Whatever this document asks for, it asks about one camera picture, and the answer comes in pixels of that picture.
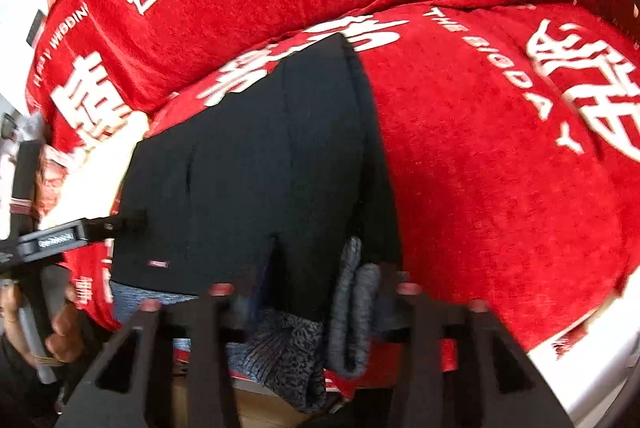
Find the person's left hand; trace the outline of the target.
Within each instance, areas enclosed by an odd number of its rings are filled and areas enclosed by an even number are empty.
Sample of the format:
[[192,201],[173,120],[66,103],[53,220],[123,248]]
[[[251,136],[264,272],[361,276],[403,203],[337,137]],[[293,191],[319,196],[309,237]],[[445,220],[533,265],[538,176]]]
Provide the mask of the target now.
[[[52,334],[44,342],[52,358],[62,364],[74,362],[84,350],[75,301],[76,288],[73,284],[68,284],[65,289],[65,304],[52,320]],[[30,366],[36,367],[43,364],[44,359],[42,356],[35,356],[29,349],[18,317],[22,302],[21,291],[16,285],[7,284],[2,287],[1,317],[4,336]]]

